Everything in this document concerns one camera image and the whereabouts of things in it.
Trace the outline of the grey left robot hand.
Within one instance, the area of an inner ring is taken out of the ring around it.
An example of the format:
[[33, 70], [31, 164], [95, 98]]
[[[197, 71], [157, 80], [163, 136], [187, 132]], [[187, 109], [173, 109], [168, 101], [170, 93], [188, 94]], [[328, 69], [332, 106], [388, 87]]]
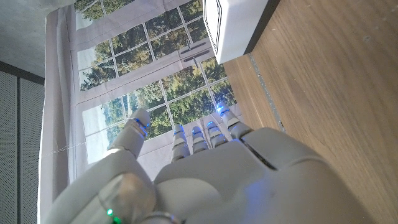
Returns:
[[223, 103], [208, 135], [188, 146], [174, 128], [172, 159], [150, 179], [137, 157], [150, 125], [136, 110], [103, 158], [54, 201], [45, 223], [372, 223], [313, 149], [271, 128], [253, 130]]

